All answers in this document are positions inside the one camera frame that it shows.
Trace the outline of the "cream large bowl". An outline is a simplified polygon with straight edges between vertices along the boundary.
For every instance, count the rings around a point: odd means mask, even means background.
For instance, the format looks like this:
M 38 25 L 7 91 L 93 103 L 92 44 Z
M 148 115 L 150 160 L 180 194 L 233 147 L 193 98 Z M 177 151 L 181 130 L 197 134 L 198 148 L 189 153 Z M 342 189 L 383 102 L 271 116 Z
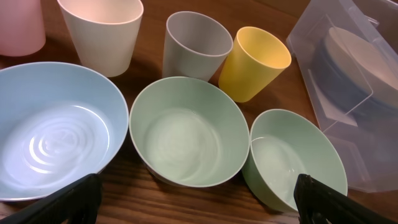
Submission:
M 324 44 L 328 56 L 353 85 L 350 90 L 360 93 L 361 100 L 370 96 L 397 107 L 397 77 L 377 48 L 339 27 L 328 30 Z

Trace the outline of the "clear plastic storage bin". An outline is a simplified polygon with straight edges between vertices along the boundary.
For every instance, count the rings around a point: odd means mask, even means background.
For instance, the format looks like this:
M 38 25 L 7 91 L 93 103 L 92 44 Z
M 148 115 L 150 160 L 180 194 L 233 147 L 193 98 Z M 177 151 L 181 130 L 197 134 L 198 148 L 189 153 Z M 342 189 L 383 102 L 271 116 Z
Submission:
M 352 189 L 397 189 L 397 4 L 311 0 L 287 38 Z

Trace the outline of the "mint green small bowl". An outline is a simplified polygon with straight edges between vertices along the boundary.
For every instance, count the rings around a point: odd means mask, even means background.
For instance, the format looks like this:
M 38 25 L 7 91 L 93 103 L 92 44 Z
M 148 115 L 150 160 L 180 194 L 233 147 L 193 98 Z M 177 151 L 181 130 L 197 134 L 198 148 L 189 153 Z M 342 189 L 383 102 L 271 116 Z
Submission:
M 179 187 L 205 188 L 234 177 L 249 154 L 239 106 L 218 87 L 168 77 L 145 87 L 129 117 L 132 143 L 147 169 Z

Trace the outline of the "dark blue large bowl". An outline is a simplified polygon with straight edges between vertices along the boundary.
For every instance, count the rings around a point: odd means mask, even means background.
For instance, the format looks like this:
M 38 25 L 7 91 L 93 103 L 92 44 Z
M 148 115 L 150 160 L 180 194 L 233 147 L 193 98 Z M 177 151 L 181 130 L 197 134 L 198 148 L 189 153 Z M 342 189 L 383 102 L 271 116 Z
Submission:
M 397 117 L 397 109 L 370 96 L 357 86 L 332 61 L 323 44 L 319 44 L 312 58 L 312 76 L 324 95 L 344 112 L 353 110 L 358 117 Z

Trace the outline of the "light blue small bowl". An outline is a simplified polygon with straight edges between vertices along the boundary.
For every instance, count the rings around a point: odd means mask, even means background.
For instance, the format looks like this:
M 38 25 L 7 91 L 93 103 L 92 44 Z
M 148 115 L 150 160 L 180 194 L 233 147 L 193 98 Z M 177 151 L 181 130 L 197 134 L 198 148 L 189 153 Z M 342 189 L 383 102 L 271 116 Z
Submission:
M 119 88 L 102 74 L 64 62 L 1 70 L 1 200 L 46 197 L 118 153 L 128 128 Z

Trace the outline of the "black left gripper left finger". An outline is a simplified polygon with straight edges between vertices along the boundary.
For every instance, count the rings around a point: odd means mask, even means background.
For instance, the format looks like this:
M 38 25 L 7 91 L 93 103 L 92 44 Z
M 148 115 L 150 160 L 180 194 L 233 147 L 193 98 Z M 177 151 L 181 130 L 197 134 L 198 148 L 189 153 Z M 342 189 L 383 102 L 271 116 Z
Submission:
M 98 174 L 88 174 L 1 219 L 1 224 L 95 223 L 101 200 L 102 181 Z

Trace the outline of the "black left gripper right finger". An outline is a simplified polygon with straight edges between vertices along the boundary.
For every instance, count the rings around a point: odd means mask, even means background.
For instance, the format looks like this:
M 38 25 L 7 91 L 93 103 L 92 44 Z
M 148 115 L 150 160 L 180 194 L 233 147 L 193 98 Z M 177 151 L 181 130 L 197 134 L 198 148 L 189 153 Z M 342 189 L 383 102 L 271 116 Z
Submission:
M 294 199 L 300 224 L 395 224 L 307 174 L 299 174 Z

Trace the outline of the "cream cup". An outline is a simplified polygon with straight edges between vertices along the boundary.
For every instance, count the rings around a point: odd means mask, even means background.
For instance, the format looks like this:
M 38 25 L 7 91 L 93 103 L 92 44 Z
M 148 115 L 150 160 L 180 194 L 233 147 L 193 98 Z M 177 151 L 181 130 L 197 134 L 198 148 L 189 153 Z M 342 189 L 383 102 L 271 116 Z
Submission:
M 131 63 L 144 5 L 140 0 L 58 0 L 83 66 L 106 77 Z

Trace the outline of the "pink cup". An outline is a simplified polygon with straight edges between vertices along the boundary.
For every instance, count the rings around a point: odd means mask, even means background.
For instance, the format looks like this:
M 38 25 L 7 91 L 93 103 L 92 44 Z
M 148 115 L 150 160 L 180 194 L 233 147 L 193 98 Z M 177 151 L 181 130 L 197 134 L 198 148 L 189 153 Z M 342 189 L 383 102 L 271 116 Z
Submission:
M 40 0 L 1 0 L 1 55 L 34 54 L 45 41 Z

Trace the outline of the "grey cup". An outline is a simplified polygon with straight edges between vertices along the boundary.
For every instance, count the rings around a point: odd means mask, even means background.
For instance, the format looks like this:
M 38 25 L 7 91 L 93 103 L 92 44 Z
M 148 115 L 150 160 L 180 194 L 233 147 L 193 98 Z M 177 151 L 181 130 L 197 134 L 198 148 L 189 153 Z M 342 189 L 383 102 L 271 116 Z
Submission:
M 179 11 L 166 22 L 162 76 L 209 81 L 233 49 L 228 30 L 213 18 Z

